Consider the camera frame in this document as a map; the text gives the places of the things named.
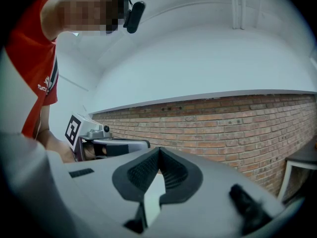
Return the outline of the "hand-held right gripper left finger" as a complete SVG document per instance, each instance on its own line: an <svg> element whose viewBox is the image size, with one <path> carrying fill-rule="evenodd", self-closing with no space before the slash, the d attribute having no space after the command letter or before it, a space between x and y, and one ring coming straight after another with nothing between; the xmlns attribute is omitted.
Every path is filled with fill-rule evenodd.
<svg viewBox="0 0 317 238"><path fill-rule="evenodd" d="M123 199L141 203L158 171L159 148L155 148L119 166L112 183Z"/></svg>

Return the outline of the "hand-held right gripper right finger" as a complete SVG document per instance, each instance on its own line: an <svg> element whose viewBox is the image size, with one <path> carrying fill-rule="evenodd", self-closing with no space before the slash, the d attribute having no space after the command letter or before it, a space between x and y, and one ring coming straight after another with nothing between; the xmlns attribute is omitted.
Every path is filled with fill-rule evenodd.
<svg viewBox="0 0 317 238"><path fill-rule="evenodd" d="M160 204L179 204L190 199L201 187L201 169L166 148L159 149L159 170L164 179L165 194Z"/></svg>

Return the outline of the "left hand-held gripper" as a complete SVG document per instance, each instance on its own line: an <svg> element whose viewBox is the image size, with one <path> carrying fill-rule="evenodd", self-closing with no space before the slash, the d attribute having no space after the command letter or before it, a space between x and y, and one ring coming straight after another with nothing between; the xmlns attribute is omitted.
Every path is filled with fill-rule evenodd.
<svg viewBox="0 0 317 238"><path fill-rule="evenodd" d="M84 143L106 146L107 157L117 157L151 147L147 140L109 139L111 133L107 125L102 125L88 117L73 113L65 131L66 142L76 161L85 161Z"/></svg>

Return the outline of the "person's left hand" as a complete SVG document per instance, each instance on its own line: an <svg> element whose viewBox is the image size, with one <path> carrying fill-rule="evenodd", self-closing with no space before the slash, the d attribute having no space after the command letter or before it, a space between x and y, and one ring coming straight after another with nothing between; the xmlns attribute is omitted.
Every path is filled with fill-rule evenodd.
<svg viewBox="0 0 317 238"><path fill-rule="evenodd" d="M83 150L86 161L104 159L107 157L105 145L87 142L83 145Z"/></svg>

